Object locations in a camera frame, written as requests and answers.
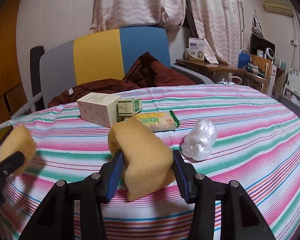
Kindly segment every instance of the striped tablecloth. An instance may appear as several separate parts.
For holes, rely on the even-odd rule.
[[[179,149],[193,123],[211,120],[218,139],[211,156],[193,163],[211,179],[238,180],[255,202],[276,239],[290,239],[300,225],[300,119],[272,98],[244,86],[196,85],[139,89],[120,93],[142,97],[143,112],[173,110],[176,131],[161,132],[168,146]],[[77,103],[60,105],[8,121],[31,130],[38,152],[26,172],[10,176],[6,203],[0,209],[0,234],[18,239],[31,215],[59,179],[82,180],[111,159],[109,129],[80,119]],[[108,239],[186,239],[193,205],[185,204],[176,183],[127,202],[120,183],[111,203],[102,206]],[[79,203],[76,238],[80,239]],[[215,235],[220,237],[220,202]]]

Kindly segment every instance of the sponge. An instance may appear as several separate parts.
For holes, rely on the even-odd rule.
[[[123,178],[132,201],[172,183],[172,150],[139,120],[132,117],[115,123],[108,133],[112,155],[123,152]]]
[[[19,125],[12,130],[0,145],[0,162],[16,151],[22,152],[25,157],[24,164],[13,173],[18,176],[25,171],[26,166],[35,154],[36,147],[37,145],[32,139],[30,131],[24,125]]]

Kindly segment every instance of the bubble wrap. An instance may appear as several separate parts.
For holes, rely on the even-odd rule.
[[[196,161],[203,161],[212,152],[218,130],[213,122],[206,119],[197,120],[193,126],[194,129],[186,135],[181,146],[182,154]]]

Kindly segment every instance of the wooden desk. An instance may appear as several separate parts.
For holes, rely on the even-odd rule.
[[[192,71],[195,71],[199,74],[205,75],[206,77],[212,79],[214,72],[225,72],[225,73],[232,73],[232,74],[241,74],[243,76],[246,76],[255,82],[258,82],[261,84],[261,92],[266,94],[267,88],[270,84],[270,81],[268,78],[262,78],[257,75],[254,75],[245,69],[238,69],[236,66],[226,65],[226,64],[211,64],[209,62],[200,62],[200,61],[194,61],[194,60],[188,60],[188,59],[177,59],[177,64],[185,67],[187,69],[190,69]]]

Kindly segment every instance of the metal pin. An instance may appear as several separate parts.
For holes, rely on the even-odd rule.
[[[91,174],[91,178],[93,178],[93,179],[99,179],[100,177],[101,177],[101,175],[98,172]]]
[[[66,182],[65,182],[63,179],[58,180],[58,181],[57,181],[57,186],[58,186],[58,187],[62,187],[65,183],[66,183]]]
[[[239,182],[237,182],[236,180],[232,180],[232,181],[230,182],[230,185],[231,185],[232,187],[238,187],[240,184],[239,184]]]
[[[204,174],[202,174],[202,173],[197,173],[197,174],[195,175],[195,177],[196,177],[197,179],[204,179]]]

